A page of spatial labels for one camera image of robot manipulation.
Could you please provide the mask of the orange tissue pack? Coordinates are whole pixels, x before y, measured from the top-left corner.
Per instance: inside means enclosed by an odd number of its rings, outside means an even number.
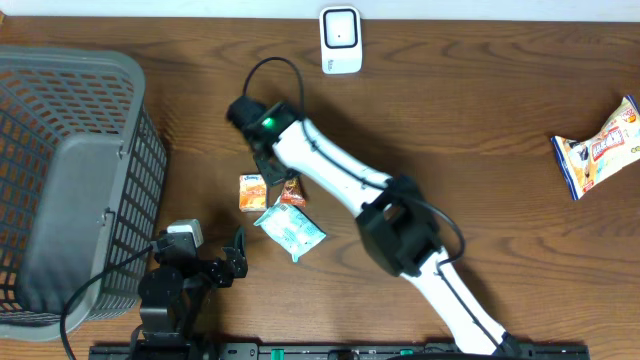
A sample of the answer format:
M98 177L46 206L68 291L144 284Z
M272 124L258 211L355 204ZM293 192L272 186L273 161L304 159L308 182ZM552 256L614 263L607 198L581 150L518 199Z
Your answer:
M239 209L242 212L265 211L268 207L268 189L260 174L239 177Z

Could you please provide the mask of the white barcode scanner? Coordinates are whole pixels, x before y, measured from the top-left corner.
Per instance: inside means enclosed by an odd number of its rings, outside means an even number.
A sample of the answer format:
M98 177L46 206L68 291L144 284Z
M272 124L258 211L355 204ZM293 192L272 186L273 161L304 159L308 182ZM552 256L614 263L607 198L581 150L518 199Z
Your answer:
M360 12L353 6L331 6L319 15L321 67L324 74L353 74L363 64Z

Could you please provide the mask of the red Top chocolate bar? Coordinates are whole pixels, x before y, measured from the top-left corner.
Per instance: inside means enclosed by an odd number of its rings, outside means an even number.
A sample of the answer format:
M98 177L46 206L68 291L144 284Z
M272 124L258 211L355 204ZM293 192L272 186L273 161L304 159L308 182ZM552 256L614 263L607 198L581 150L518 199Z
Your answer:
M298 178L286 180L279 197L282 204L293 205L297 207L305 207L306 199Z

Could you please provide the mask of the grey plastic shopping basket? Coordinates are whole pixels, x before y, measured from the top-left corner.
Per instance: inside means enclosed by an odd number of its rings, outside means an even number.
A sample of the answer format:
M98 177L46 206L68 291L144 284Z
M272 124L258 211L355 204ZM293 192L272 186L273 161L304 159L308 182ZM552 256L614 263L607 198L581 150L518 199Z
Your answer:
M167 167L145 76L111 51L1 49L1 335L44 342L137 300Z

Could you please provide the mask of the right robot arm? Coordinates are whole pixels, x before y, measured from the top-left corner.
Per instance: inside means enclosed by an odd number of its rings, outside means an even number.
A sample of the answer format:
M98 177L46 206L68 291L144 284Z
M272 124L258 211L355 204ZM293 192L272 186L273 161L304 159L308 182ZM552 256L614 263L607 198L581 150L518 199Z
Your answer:
M464 353L519 356L517 341L494 320L457 274L439 236L445 222L407 176L377 171L328 140L301 111L272 108L242 95L227 119L242 133L269 185L304 175L335 197L354 217L368 255L386 273L402 277L428 301Z

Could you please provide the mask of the mint green wipes packet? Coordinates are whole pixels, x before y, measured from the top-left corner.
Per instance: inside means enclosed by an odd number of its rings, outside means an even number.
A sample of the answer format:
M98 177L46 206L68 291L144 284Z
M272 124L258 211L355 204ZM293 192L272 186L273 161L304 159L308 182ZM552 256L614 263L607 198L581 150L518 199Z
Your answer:
M293 263L321 243L327 234L298 207L276 203L269 207L255 222L274 242L286 250Z

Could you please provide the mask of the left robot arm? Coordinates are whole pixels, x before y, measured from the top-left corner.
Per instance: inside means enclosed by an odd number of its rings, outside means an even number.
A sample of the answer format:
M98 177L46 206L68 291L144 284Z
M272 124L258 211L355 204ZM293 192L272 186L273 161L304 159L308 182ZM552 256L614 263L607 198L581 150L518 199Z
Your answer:
M224 258L198 256L200 236L192 230L166 231L153 245L159 267L138 285L141 325L131 337L132 359L211 359L216 346L194 331L206 297L229 288L248 272L246 237L238 228L222 248Z

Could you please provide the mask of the yellow snack chips bag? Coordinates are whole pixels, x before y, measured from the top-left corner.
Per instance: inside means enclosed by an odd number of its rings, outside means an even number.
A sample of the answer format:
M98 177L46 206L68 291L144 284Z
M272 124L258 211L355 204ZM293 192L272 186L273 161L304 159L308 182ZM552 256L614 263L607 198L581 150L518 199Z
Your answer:
M556 161L574 201L639 160L639 106L625 96L600 131L584 141L551 139Z

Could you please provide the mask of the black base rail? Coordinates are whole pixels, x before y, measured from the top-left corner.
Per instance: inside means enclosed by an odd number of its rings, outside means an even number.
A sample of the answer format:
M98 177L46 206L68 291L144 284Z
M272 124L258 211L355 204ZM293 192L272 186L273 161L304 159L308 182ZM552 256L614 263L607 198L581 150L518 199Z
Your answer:
M455 345L259 345L256 343L224 343L207 351L193 349L151 348L120 345L93 346L90 360L126 359L203 359L203 360L387 360L387 359L471 359Z

